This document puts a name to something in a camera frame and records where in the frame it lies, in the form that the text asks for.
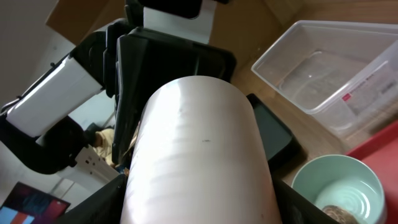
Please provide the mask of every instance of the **white panel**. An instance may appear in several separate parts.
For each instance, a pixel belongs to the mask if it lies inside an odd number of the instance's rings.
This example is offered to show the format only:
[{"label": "white panel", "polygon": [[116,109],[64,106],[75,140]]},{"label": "white panel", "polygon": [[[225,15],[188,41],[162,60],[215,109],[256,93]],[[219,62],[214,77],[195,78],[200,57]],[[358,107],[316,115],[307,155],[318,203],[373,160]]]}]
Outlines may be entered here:
[{"label": "white panel", "polygon": [[73,184],[73,181],[61,178],[60,182],[57,183],[57,185],[49,194],[57,198],[62,198],[69,191]]},{"label": "white panel", "polygon": [[69,191],[61,199],[70,203],[67,211],[73,209],[78,204],[82,203],[93,193],[80,186],[78,183],[74,183]]},{"label": "white panel", "polygon": [[108,127],[108,126],[114,126],[116,124],[116,117],[114,114],[112,114],[112,117],[108,120],[108,122],[106,122],[106,124],[104,125],[104,127]]},{"label": "white panel", "polygon": [[96,192],[119,175],[90,145],[81,149],[75,160],[75,167],[66,167],[57,175],[80,184],[90,192]]},{"label": "white panel", "polygon": [[199,16],[186,19],[158,10],[144,8],[144,27],[203,44],[209,43],[217,2],[203,0]]},{"label": "white panel", "polygon": [[66,58],[8,111],[7,120],[31,137],[40,136],[101,87],[75,59]]},{"label": "white panel", "polygon": [[91,97],[69,114],[84,130],[95,123],[99,127],[106,126],[106,122],[114,113],[114,96],[109,98],[105,91]]}]

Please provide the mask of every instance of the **white wall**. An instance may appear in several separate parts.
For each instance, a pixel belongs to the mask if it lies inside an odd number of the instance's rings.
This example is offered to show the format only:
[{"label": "white wall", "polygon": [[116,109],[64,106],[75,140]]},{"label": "white wall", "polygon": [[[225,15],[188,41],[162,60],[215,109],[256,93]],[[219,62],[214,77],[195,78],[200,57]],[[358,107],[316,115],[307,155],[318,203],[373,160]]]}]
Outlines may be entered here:
[{"label": "white wall", "polygon": [[[0,106],[22,94],[36,79],[74,48],[74,45],[45,26],[45,20],[57,0],[3,0],[0,6]],[[113,101],[103,95],[95,96],[84,106],[90,107],[94,122],[105,122],[113,110]],[[85,115],[75,112],[80,124],[89,122]],[[43,175],[29,170],[0,142],[0,204],[17,181],[50,192],[60,181],[57,175]],[[74,207],[90,192],[73,184],[65,200]]]}]

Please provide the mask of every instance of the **red label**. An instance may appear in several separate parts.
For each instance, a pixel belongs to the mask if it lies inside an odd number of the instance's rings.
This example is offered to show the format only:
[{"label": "red label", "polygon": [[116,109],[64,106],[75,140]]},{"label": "red label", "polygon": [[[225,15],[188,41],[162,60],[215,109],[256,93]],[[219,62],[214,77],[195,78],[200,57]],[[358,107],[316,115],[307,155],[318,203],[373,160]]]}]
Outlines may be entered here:
[{"label": "red label", "polygon": [[347,100],[349,100],[351,98],[351,94],[349,94],[349,93],[347,93],[347,94],[345,94],[344,96],[343,96],[343,100],[344,101],[347,101]]}]

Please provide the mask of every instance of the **wooden table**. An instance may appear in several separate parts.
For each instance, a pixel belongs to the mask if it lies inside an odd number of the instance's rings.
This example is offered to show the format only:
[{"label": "wooden table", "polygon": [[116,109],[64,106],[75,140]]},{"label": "wooden table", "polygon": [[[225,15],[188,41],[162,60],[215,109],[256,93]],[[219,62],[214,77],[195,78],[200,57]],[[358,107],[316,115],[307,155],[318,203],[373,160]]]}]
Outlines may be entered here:
[{"label": "wooden table", "polygon": [[237,71],[232,77],[231,83],[245,95],[256,94],[292,130],[302,146],[300,154],[275,172],[287,184],[292,183],[294,175],[308,161],[326,154],[344,154],[372,135],[372,132],[369,131],[372,130],[370,125],[371,128],[365,127],[346,139],[335,137],[311,116],[302,112],[257,77],[250,70],[255,61],[250,61],[240,71]]}]

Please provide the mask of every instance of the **red tray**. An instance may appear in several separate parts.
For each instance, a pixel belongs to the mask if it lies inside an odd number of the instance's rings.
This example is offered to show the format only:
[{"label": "red tray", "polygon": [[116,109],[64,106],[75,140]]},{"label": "red tray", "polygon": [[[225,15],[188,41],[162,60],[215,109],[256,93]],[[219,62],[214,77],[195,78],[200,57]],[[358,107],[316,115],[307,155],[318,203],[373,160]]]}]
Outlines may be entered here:
[{"label": "red tray", "polygon": [[386,224],[398,223],[398,121],[346,155],[361,160],[376,173],[386,196]]}]

